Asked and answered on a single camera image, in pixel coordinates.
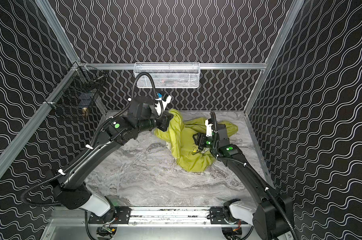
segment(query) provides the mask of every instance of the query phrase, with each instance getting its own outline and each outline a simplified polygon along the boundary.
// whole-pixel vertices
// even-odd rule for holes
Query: gray marble tabletop
[[[209,112],[182,112],[183,120],[210,118]],[[216,112],[217,121],[238,126],[230,142],[243,151],[263,176],[260,162],[242,112]],[[240,198],[254,204],[237,176],[215,161],[202,173],[183,170],[176,164],[165,141],[152,132],[141,133],[109,155],[86,179],[94,191],[117,205],[128,206],[222,206]]]

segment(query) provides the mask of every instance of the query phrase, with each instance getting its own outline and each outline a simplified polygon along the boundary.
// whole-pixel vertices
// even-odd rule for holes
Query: crumpled garment
[[[215,158],[210,151],[205,153],[192,154],[193,150],[198,149],[194,144],[193,135],[202,132],[206,133],[206,118],[196,118],[183,122],[182,115],[175,109],[170,109],[169,113],[174,117],[170,120],[169,128],[166,132],[155,129],[154,134],[158,138],[171,144],[171,152],[176,162],[188,172],[203,172],[210,166]],[[238,131],[238,127],[229,121],[221,121],[220,124],[226,125],[228,137]]]

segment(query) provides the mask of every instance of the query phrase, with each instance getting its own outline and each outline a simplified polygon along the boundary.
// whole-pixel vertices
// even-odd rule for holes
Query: white cable tie
[[[62,169],[58,170],[58,172],[61,173],[61,175],[66,175],[66,173],[63,173]]]
[[[89,149],[91,149],[91,150],[93,150],[94,148],[93,147],[91,147],[89,144],[86,144],[85,145],[85,147],[87,147],[87,148],[89,148]]]

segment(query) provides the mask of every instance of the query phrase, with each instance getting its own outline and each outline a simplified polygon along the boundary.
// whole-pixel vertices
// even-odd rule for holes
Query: black wire basket
[[[88,121],[93,105],[107,79],[107,74],[93,67],[81,66],[51,105],[66,121]]]

